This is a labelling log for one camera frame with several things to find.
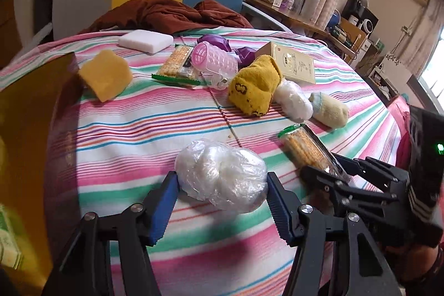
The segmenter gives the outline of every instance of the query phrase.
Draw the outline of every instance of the white sponge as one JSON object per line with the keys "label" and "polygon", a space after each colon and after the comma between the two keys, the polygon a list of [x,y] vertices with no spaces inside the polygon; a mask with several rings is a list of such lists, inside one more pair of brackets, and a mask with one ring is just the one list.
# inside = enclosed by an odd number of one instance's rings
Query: white sponge
{"label": "white sponge", "polygon": [[136,49],[151,54],[161,51],[173,44],[173,42],[173,37],[168,34],[144,31],[143,29],[137,29],[136,31],[125,34],[118,40],[118,44],[121,47]]}

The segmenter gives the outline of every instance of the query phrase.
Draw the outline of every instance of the electrical outlet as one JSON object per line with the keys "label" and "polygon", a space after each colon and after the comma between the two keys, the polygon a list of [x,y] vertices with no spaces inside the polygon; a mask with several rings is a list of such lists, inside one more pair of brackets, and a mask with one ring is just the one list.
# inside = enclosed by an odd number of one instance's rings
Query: electrical outlet
{"label": "electrical outlet", "polygon": [[408,36],[411,36],[411,35],[412,35],[412,32],[408,29],[407,26],[402,26],[402,28],[401,28],[401,32],[405,33],[405,34],[408,35]]}

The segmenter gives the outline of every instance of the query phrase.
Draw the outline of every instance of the brown blanket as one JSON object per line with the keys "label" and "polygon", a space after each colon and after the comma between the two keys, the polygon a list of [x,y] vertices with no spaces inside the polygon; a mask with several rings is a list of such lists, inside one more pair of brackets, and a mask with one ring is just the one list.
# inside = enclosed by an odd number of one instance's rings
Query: brown blanket
{"label": "brown blanket", "polygon": [[174,0],[130,0],[108,11],[81,33],[111,27],[147,29],[165,34],[219,26],[252,28],[239,13],[214,0],[203,0],[194,8]]}

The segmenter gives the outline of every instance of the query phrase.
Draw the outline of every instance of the yellow towel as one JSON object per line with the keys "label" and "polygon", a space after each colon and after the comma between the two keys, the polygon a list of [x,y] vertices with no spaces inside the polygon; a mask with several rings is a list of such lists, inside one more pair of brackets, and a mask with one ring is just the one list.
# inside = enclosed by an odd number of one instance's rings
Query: yellow towel
{"label": "yellow towel", "polygon": [[263,116],[281,80],[274,59],[262,55],[236,74],[228,87],[228,99],[247,116]]}

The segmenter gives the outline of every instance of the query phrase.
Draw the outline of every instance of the rolled white sock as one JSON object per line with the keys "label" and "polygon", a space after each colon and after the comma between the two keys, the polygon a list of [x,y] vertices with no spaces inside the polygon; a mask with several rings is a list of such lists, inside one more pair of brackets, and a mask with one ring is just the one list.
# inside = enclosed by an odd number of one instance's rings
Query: rolled white sock
{"label": "rolled white sock", "polygon": [[349,120],[349,108],[328,94],[312,93],[309,101],[313,106],[313,117],[330,128],[345,127]]}

